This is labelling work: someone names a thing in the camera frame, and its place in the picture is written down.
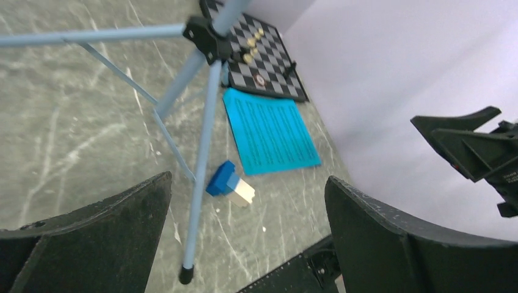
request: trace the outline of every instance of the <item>white wall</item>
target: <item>white wall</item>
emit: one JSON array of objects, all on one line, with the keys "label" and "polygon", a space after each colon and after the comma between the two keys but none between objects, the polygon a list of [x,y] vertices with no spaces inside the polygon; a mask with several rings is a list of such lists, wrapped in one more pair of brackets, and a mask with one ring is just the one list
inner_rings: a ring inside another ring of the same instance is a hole
[{"label": "white wall", "polygon": [[275,26],[283,34],[314,2],[315,0],[253,0],[246,13]]},{"label": "white wall", "polygon": [[288,50],[358,188],[442,226],[518,241],[485,181],[464,179],[411,125],[486,106],[518,118],[518,1],[317,0]]}]

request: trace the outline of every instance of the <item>checkered board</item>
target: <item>checkered board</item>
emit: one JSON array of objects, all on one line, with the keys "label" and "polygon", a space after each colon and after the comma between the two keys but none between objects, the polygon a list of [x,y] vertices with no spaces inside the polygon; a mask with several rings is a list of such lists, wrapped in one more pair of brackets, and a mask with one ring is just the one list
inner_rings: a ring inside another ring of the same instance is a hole
[{"label": "checkered board", "polygon": [[[223,4],[214,0],[201,0],[200,6],[205,17],[214,18]],[[234,51],[240,46],[247,46],[247,40],[262,28],[264,36],[257,41],[258,53],[250,64],[229,62],[230,87],[242,92],[252,93],[273,98],[288,98],[297,102],[308,101],[306,92],[299,76],[294,70],[288,78],[282,76],[291,59],[281,41],[277,29],[263,21],[242,14],[239,20],[230,29],[231,43]],[[266,81],[264,86],[258,84],[254,76],[260,76]]]}]

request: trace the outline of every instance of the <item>tripod foot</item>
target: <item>tripod foot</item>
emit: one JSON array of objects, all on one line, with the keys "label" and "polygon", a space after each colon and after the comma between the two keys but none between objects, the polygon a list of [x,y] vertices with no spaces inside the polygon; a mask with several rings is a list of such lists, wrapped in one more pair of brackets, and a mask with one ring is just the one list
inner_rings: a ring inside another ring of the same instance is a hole
[{"label": "tripod foot", "polygon": [[194,266],[190,269],[186,269],[183,266],[180,270],[180,276],[178,277],[180,279],[180,283],[187,285],[192,281],[192,277],[194,276]]}]

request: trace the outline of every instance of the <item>tripod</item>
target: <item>tripod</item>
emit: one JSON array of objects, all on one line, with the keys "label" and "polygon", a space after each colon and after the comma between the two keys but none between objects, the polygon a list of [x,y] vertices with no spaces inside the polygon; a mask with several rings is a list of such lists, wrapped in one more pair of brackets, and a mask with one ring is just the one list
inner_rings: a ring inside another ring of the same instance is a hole
[{"label": "tripod", "polygon": [[[194,274],[194,256],[196,238],[202,206],[206,165],[209,156],[210,139],[214,124],[216,97],[220,83],[222,70],[227,71],[227,60],[232,54],[232,47],[228,39],[228,33],[232,24],[242,14],[251,0],[229,0],[220,14],[211,21],[200,16],[192,16],[186,24],[173,24],[166,26],[129,27],[124,29],[105,29],[100,31],[70,31],[53,32],[47,34],[27,34],[14,36],[0,36],[0,48],[24,47],[41,45],[66,45],[78,44],[91,53],[96,59],[107,66],[113,73],[138,93],[151,102],[153,118],[166,138],[173,154],[185,175],[194,183],[192,190],[191,211],[189,214],[189,229],[183,264],[180,271],[180,282],[188,284]],[[117,42],[122,40],[146,40],[153,38],[185,37],[196,45],[187,61],[171,82],[166,93],[160,101],[144,90],[139,84],[122,72],[110,60],[98,52],[90,43]],[[205,108],[203,110],[203,123],[198,147],[198,156],[194,173],[189,169],[175,142],[164,125],[164,119],[170,115],[171,109],[187,85],[200,71],[203,64],[210,65],[208,77]]]}]

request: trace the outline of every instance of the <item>tabletop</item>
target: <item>tabletop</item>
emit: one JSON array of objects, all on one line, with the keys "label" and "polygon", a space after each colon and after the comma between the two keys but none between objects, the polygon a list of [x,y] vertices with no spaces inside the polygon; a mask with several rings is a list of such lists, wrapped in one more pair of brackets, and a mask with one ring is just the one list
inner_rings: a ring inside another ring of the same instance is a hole
[{"label": "tabletop", "polygon": [[[0,34],[180,23],[199,13],[197,2],[3,0]],[[94,47],[160,97],[194,46],[178,39]],[[204,68],[166,119],[190,168],[207,76]],[[75,45],[2,49],[0,77],[0,228],[73,211],[170,170],[172,201],[146,292],[235,292],[330,233],[324,185],[329,175],[349,176],[313,104],[298,104],[322,165],[244,176],[256,190],[247,208],[205,194],[195,277],[181,285],[192,186],[154,123],[152,105]],[[207,174],[227,159],[242,175],[219,97]]]}]

